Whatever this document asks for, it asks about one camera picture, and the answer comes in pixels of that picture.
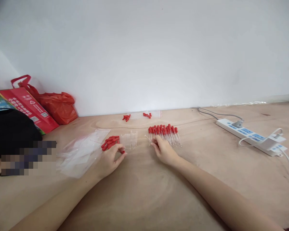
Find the electrical outlet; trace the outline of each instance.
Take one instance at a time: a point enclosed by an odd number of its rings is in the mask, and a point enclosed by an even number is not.
[[[235,136],[239,137],[240,139],[246,138],[246,137],[250,137],[251,139],[246,139],[244,141],[246,141],[247,143],[254,145],[254,147],[258,148],[259,150],[263,151],[264,153],[268,154],[269,156],[279,156],[282,157],[283,154],[280,151],[286,151],[287,148],[285,146],[282,145],[276,145],[273,146],[270,150],[265,150],[262,147],[258,146],[257,143],[263,139],[265,139],[264,136],[261,136],[257,133],[254,133],[253,131],[247,129],[247,128],[236,128],[234,126],[232,126],[233,122],[227,119],[220,119],[216,121],[216,124],[220,127],[222,127],[223,129],[229,131],[230,133],[234,134]]]

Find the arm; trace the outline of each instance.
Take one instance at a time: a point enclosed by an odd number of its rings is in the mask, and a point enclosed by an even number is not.
[[[126,153],[114,160],[118,150],[124,150],[122,144],[116,144],[102,152],[99,159],[79,180],[30,213],[10,231],[57,230],[85,194],[101,179],[111,174],[123,161]]]
[[[151,145],[158,158],[180,172],[232,230],[283,230],[231,187],[179,157],[168,141],[157,136]]]

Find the qr code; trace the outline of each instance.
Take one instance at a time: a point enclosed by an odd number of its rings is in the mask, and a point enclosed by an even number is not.
[[[38,121],[39,119],[36,117],[36,116],[34,116],[34,117],[31,117],[30,119],[32,119],[33,120],[33,122],[36,122],[36,121]]]
[[[47,114],[46,112],[41,113],[41,115],[42,115],[43,117],[47,117],[47,116],[48,116],[48,114]]]

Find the forearm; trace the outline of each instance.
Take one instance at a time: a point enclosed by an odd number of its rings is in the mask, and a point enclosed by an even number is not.
[[[232,188],[183,158],[173,164],[232,230],[283,230]]]
[[[77,180],[68,189],[57,194],[25,217],[11,231],[57,230],[79,201],[98,182],[97,178],[89,180],[83,177]]]

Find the white wall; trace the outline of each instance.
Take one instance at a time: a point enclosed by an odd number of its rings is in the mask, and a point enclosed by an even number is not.
[[[19,73],[0,50],[0,89],[11,88],[11,79],[19,77]]]
[[[244,103],[289,95],[289,0],[0,0],[0,49],[81,116]]]

